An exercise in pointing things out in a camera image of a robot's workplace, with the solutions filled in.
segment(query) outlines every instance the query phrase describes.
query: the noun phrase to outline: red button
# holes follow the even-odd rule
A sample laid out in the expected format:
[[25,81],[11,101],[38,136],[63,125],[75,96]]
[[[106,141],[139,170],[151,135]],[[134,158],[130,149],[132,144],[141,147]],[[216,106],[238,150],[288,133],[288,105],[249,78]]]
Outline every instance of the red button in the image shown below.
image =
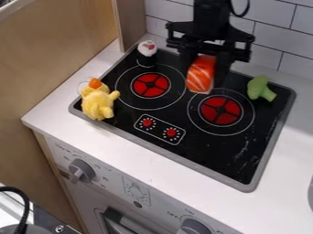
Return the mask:
[[152,120],[144,120],[143,125],[148,128],[152,126]]
[[177,135],[177,131],[175,129],[168,129],[167,136],[168,137],[175,137]]

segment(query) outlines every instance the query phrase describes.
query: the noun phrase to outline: wooden cabinet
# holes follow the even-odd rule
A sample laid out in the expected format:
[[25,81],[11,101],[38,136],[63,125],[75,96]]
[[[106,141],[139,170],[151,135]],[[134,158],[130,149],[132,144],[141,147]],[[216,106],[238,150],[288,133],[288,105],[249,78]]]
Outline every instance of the wooden cabinet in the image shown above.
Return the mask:
[[20,118],[117,37],[127,50],[143,36],[144,1],[28,2],[0,17],[0,182],[22,189],[79,229],[49,162]]

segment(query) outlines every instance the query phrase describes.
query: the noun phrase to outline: black stovetop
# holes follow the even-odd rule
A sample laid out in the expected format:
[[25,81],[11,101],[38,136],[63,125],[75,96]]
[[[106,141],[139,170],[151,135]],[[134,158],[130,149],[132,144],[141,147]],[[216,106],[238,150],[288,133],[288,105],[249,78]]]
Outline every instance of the black stovetop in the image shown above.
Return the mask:
[[89,120],[81,112],[81,99],[70,111],[224,184],[251,192],[296,94],[270,83],[269,88],[277,93],[273,102],[250,101],[249,80],[230,73],[223,86],[209,95],[195,94],[185,88],[177,55],[159,50],[157,65],[147,69],[137,65],[133,50],[103,75],[110,90],[121,92],[112,119]]

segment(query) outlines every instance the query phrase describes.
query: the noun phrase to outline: toy broccoli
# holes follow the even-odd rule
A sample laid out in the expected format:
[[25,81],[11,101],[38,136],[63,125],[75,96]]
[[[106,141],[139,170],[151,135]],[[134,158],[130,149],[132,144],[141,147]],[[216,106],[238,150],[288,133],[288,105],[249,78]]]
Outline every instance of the toy broccoli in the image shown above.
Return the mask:
[[273,101],[277,96],[267,87],[268,78],[266,76],[254,77],[248,83],[248,96],[251,100],[256,100],[259,97],[265,98],[268,101]]

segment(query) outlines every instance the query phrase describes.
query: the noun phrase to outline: rubber duck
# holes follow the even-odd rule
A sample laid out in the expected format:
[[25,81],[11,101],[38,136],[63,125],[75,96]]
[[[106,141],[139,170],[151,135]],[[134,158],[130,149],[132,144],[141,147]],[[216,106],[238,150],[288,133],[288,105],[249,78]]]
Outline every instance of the rubber duck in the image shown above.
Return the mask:
[[114,117],[113,102],[120,97],[119,91],[110,93],[107,85],[92,78],[87,87],[81,89],[82,111],[90,119],[102,121]]

